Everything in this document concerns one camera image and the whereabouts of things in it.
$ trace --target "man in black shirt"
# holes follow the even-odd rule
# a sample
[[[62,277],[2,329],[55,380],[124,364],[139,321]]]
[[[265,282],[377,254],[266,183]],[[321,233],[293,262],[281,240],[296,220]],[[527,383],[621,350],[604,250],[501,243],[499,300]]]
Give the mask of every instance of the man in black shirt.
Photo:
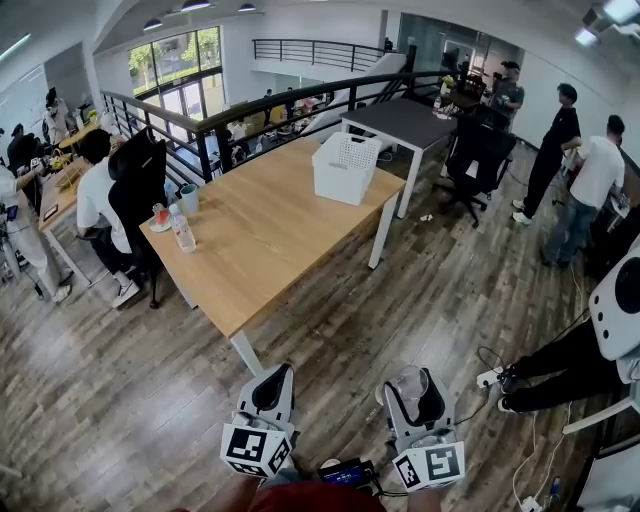
[[[578,93],[569,84],[560,84],[558,93],[562,107],[542,140],[542,146],[529,176],[527,197],[524,201],[517,199],[513,201],[513,206],[519,210],[513,214],[513,220],[525,226],[531,224],[531,219],[540,206],[547,188],[560,169],[563,152],[582,144],[578,114],[573,107],[578,99]]]

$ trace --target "white shirt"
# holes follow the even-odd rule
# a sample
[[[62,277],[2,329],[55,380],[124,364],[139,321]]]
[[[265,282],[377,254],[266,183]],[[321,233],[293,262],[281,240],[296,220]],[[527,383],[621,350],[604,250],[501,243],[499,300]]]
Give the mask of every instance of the white shirt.
[[[247,136],[247,125],[238,123],[231,129],[233,140],[240,140]]]
[[[111,224],[111,240],[123,254],[131,254],[131,247],[120,218],[109,204],[109,191],[115,181],[109,176],[109,157],[89,169],[78,185],[78,227],[90,228],[100,215]]]
[[[573,182],[571,195],[582,204],[600,209],[613,184],[624,184],[624,160],[618,146],[601,136],[591,137],[578,154],[585,162]]]

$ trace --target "smartphone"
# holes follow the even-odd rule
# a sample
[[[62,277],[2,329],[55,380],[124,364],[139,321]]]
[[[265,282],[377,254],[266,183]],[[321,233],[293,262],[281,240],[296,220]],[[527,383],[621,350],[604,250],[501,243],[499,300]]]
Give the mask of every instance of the smartphone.
[[[53,208],[51,208],[49,211],[47,211],[44,214],[44,221],[48,221],[51,217],[53,217],[53,215],[58,211],[58,205],[56,204]]]

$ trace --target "cup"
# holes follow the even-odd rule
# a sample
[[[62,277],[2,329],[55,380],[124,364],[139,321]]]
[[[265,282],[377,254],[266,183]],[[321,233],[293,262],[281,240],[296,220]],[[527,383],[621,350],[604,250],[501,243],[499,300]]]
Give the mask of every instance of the cup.
[[[198,187],[195,185],[185,185],[180,189],[182,205],[185,213],[198,212]]]

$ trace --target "mesh office chair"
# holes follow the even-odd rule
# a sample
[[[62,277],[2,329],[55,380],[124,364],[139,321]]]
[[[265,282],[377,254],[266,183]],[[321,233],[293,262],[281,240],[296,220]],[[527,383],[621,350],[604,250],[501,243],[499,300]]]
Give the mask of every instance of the mesh office chair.
[[[159,307],[156,285],[162,263],[139,226],[153,216],[155,204],[166,206],[166,166],[166,143],[154,142],[149,129],[138,132],[109,160],[109,174],[115,180],[109,192],[109,204],[127,233],[133,264],[151,278],[151,309]]]
[[[487,203],[474,196],[482,192],[491,198],[491,192],[498,188],[507,172],[509,153],[516,145],[516,138],[473,117],[461,117],[457,132],[455,146],[446,163],[454,187],[435,184],[433,188],[451,194],[451,199],[441,209],[443,212],[461,202],[469,210],[476,228],[480,221],[473,205],[477,204],[485,211]],[[475,176],[468,172],[474,161],[478,163]]]

